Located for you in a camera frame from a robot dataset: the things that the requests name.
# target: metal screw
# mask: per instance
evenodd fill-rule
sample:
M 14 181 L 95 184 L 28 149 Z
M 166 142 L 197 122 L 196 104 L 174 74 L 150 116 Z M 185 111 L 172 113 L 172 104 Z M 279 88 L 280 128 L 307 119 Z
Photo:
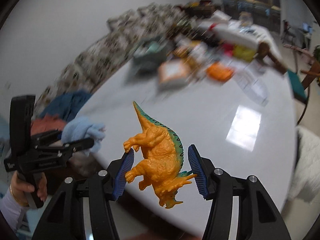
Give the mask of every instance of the metal screw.
M 64 182 L 67 184 L 70 184 L 73 181 L 73 179 L 71 177 L 67 177 Z
M 99 174 L 99 176 L 104 177 L 104 176 L 106 176 L 108 174 L 108 172 L 105 171 L 105 170 L 102 170 L 102 171 L 99 171 L 98 174 Z
M 217 175 L 222 175 L 223 174 L 223 170 L 222 169 L 215 169 L 214 173 Z
M 250 176 L 250 177 L 249 177 L 249 180 L 250 180 L 251 182 L 253 182 L 253 183 L 258 181 L 257 177 L 255 177 L 255 176 Z

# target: toy dinosaur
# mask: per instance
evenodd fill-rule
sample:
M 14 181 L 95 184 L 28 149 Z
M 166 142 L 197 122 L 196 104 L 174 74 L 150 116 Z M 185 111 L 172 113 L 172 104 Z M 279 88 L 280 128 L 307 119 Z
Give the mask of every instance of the toy dinosaur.
M 196 174 L 192 174 L 192 171 L 180 172 L 183 147 L 177 134 L 143 112 L 136 102 L 133 102 L 133 106 L 142 133 L 127 140 L 124 150 L 128 153 L 133 147 L 137 152 L 141 147 L 144 160 L 125 174 L 126 181 L 131 183 L 135 177 L 143 175 L 139 189 L 144 190 L 152 185 L 160 200 L 159 205 L 163 207 L 165 204 L 165 208 L 172 208 L 175 204 L 183 203 L 176 201 L 175 195 L 184 184 L 190 184 L 188 180 L 196 177 Z

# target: teal chair seat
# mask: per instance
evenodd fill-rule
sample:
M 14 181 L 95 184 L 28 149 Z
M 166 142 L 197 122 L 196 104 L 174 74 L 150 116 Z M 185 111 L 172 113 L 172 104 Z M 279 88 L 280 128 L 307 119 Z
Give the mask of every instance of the teal chair seat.
M 294 98 L 301 101 L 302 103 L 307 102 L 308 98 L 305 94 L 305 89 L 302 86 L 298 75 L 290 70 L 288 70 L 288 75 L 289 75 L 292 90 L 294 93 Z

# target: gold bracelet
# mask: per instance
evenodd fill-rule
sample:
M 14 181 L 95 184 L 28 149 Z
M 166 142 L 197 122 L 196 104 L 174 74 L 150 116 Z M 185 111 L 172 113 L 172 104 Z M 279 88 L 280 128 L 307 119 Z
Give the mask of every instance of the gold bracelet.
M 10 193 L 11 193 L 12 197 L 14 198 L 14 200 L 15 200 L 20 206 L 22 206 L 22 207 L 28 207 L 28 206 L 29 206 L 29 203 L 24 203 L 24 202 L 18 200 L 18 199 L 14 196 L 14 194 L 13 194 L 13 192 L 12 192 L 12 189 L 11 189 L 11 184 L 10 184 Z

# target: ribbed blue pad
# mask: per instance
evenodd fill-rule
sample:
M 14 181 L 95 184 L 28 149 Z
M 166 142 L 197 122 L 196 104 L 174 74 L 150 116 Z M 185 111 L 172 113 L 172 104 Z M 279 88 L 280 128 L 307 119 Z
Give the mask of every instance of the ribbed blue pad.
M 195 180 L 198 187 L 198 191 L 204 198 L 206 198 L 209 194 L 207 189 L 207 179 L 192 146 L 189 146 L 188 148 L 188 160 L 192 169 L 192 173 L 197 174 Z
M 133 162 L 134 152 L 131 149 L 128 155 L 126 156 L 124 162 L 122 163 L 121 168 L 115 179 L 115 185 L 112 193 L 115 200 L 118 200 L 118 198 L 123 194 L 124 186 L 127 183 L 127 181 L 125 180 L 125 174 L 131 170 Z

